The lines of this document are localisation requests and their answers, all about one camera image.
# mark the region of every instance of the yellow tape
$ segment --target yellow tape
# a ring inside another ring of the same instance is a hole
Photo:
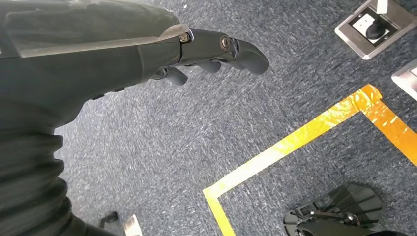
[[[372,106],[381,98],[381,94],[375,87],[372,85],[364,86],[275,145],[224,176],[221,180],[209,187],[212,196],[215,198],[220,197],[238,184],[326,133],[331,128],[344,122],[361,110]]]
[[[364,86],[261,154],[239,166],[211,187],[204,189],[204,196],[223,235],[236,236],[218,200],[221,195],[358,112],[362,112],[414,165],[417,165],[417,151],[415,151],[417,134],[381,102],[381,98],[381,94],[375,87]]]
[[[382,101],[363,114],[414,164],[417,165],[417,134]]]
[[[219,228],[224,236],[236,236],[235,232],[232,229],[232,226],[227,219],[226,214],[216,197],[213,197],[210,190],[206,188],[203,190],[204,196],[207,199],[208,205],[210,206],[211,211],[213,212],[214,218],[219,225]]]

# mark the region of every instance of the metal joint screw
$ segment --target metal joint screw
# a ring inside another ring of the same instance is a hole
[[[230,49],[230,39],[229,37],[222,35],[220,37],[220,47],[223,51],[228,51]]]
[[[179,36],[179,41],[180,41],[181,43],[186,43],[186,42],[189,42],[189,41],[190,41],[190,35],[189,35],[189,34],[187,34],[187,33],[183,33],[183,34],[181,34],[181,35]]]

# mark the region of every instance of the prosthetic arm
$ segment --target prosthetic arm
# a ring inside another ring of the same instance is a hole
[[[105,93],[148,79],[182,85],[176,67],[215,73],[220,63],[269,66],[250,43],[135,0],[1,0],[0,235],[112,235],[71,213],[54,129]]]

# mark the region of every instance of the metal floor plate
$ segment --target metal floor plate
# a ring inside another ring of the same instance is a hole
[[[386,14],[377,14],[377,8],[378,0],[368,0],[335,29],[336,34],[365,60],[373,58],[417,25],[417,17],[394,0],[387,1]],[[387,30],[377,40],[369,40],[364,31],[376,18],[386,22]]]
[[[417,101],[417,58],[395,72],[392,80]]]

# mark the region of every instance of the screw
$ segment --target screw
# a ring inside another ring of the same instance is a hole
[[[186,42],[190,41],[190,35],[189,35],[189,34],[187,34],[187,33],[183,33],[183,34],[181,34],[181,35],[179,36],[179,41],[180,41],[181,43],[186,43]]]
[[[228,51],[230,49],[230,39],[229,37],[223,35],[220,37],[220,47],[224,51]]]

